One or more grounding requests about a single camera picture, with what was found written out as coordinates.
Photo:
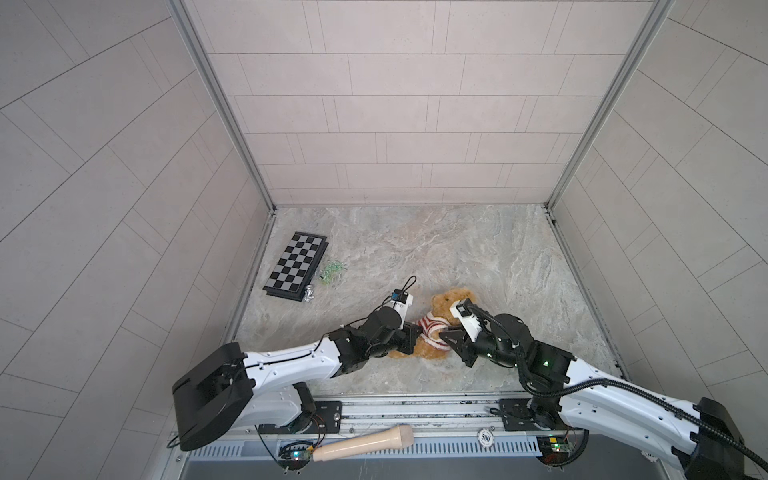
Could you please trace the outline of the knitted american flag sweater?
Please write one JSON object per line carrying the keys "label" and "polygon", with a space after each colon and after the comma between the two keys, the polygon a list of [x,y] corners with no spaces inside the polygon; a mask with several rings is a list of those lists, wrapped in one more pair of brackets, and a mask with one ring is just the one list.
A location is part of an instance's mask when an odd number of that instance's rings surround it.
{"label": "knitted american flag sweater", "polygon": [[417,322],[417,325],[421,328],[421,333],[417,339],[416,353],[427,358],[445,355],[451,350],[451,347],[439,336],[442,331],[451,326],[448,320],[428,313]]}

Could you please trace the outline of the tan plush teddy bear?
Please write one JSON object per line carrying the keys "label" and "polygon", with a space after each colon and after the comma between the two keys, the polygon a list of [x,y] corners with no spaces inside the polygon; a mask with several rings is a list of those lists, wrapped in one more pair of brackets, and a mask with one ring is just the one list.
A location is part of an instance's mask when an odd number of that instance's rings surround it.
{"label": "tan plush teddy bear", "polygon": [[[467,288],[454,288],[442,294],[437,294],[433,296],[431,299],[431,310],[428,313],[431,313],[436,317],[442,317],[448,320],[451,323],[451,326],[459,326],[461,323],[458,319],[453,317],[453,315],[450,312],[450,307],[454,302],[459,300],[464,300],[467,298],[469,298],[473,303],[477,302],[476,295]],[[452,349],[445,355],[425,358],[424,356],[416,353],[414,350],[414,354],[410,355],[410,357],[419,357],[425,360],[437,361],[437,360],[445,359],[450,353],[452,353]]]}

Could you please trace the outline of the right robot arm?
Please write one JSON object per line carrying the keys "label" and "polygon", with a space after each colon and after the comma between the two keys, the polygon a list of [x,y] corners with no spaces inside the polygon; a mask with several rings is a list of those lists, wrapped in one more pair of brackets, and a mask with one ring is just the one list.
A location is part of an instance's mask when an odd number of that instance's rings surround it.
{"label": "right robot arm", "polygon": [[567,425],[632,446],[681,470],[688,479],[742,479],[746,447],[727,409],[703,397],[665,397],[533,338],[510,314],[493,316],[470,300],[451,308],[459,325],[441,332],[471,367],[484,357],[516,370],[534,421]]}

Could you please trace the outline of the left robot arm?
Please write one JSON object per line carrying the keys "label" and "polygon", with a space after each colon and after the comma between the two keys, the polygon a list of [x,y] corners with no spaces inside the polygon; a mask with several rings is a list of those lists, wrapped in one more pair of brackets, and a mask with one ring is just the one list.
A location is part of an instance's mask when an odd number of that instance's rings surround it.
{"label": "left robot arm", "polygon": [[345,325],[290,349],[263,353],[244,352],[236,342],[220,346],[172,386],[175,446],[196,450],[247,426],[303,429],[315,411],[308,382],[353,373],[392,351],[413,354],[422,329],[405,321],[406,310],[381,307],[358,327]]}

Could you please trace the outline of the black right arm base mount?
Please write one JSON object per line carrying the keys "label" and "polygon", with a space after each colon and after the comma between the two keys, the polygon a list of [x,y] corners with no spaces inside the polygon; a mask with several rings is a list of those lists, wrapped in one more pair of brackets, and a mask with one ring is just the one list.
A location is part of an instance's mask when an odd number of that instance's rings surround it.
{"label": "black right arm base mount", "polygon": [[506,395],[488,412],[499,417],[505,431],[563,431],[572,429],[560,417],[562,407],[559,398],[543,398],[530,395]]}

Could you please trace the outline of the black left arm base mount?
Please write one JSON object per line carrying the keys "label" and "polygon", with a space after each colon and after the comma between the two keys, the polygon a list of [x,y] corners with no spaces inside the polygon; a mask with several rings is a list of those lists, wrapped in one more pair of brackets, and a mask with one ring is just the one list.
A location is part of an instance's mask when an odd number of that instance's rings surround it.
{"label": "black left arm base mount", "polygon": [[315,434],[340,431],[342,403],[316,401],[300,382],[256,398],[254,424],[266,434]]}

